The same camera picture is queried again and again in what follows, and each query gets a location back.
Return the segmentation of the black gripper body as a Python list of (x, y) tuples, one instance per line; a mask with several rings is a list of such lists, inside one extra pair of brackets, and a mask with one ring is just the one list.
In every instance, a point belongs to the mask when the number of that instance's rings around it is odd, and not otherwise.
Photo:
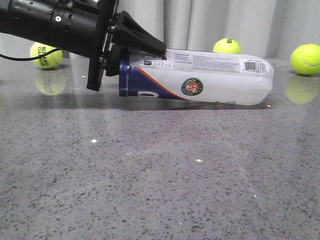
[(104, 47), (106, 44), (106, 35), (110, 20), (117, 12), (118, 0), (99, 0), (97, 22), (93, 35), (91, 56), (89, 60), (88, 79), (86, 88), (93, 91), (99, 91), (102, 83)]

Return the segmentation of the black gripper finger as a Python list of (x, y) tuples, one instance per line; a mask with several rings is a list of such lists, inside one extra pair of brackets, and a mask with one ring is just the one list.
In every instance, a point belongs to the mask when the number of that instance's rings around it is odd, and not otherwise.
[(164, 56), (166, 44), (142, 28), (126, 11), (116, 13), (109, 25), (111, 42), (118, 46)]
[(107, 77), (117, 76), (120, 74), (121, 60), (129, 52), (128, 48), (113, 45), (107, 56), (105, 75)]

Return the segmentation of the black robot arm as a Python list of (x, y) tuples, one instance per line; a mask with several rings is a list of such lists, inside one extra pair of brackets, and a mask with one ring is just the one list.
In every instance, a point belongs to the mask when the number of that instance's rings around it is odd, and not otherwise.
[(2, 0), (0, 31), (89, 58), (87, 88), (99, 91), (103, 71), (118, 75), (120, 52), (156, 56), (166, 44), (144, 30), (117, 0)]

